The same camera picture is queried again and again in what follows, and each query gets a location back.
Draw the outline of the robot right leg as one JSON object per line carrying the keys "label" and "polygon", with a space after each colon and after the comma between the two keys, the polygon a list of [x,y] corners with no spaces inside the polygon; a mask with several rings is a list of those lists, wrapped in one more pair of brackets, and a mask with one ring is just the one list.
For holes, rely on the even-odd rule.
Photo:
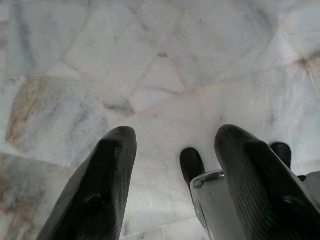
{"label": "robot right leg", "polygon": [[[290,147],[283,142],[273,142],[270,145],[271,149],[281,159],[281,161],[291,169],[292,152]],[[320,205],[320,171],[311,172],[307,175],[297,175],[300,181],[309,190],[312,197]]]}

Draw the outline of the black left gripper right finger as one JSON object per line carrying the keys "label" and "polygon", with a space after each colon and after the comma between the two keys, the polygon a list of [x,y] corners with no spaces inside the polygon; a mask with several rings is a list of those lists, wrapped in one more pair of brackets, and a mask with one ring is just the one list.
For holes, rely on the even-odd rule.
{"label": "black left gripper right finger", "polygon": [[320,240],[320,171],[300,179],[235,125],[217,131],[214,149],[248,240]]}

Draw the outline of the robot leg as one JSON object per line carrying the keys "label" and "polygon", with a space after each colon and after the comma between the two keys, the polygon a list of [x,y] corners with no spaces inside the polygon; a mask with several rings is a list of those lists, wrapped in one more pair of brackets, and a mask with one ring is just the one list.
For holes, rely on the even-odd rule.
{"label": "robot leg", "polygon": [[195,214],[209,239],[247,240],[223,171],[206,172],[194,148],[184,149],[179,160]]}
{"label": "robot leg", "polygon": [[[283,142],[273,142],[270,145],[271,149],[281,159],[281,161],[291,169],[292,152],[290,147]],[[320,171],[311,172],[307,175],[297,175],[300,181],[309,190],[312,197],[320,205]]]}

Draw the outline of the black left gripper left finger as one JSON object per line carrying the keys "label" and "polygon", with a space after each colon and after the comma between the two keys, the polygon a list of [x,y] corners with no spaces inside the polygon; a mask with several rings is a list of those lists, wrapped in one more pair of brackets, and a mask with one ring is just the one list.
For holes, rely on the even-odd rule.
{"label": "black left gripper left finger", "polygon": [[108,132],[69,179],[36,240],[119,240],[136,153],[132,127]]}

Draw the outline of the robot left leg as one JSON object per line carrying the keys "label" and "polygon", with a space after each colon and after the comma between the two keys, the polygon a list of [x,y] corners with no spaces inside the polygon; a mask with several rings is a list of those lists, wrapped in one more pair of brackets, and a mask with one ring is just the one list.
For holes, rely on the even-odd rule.
{"label": "robot left leg", "polygon": [[179,160],[195,214],[209,239],[247,240],[223,171],[206,172],[194,148],[184,149]]}

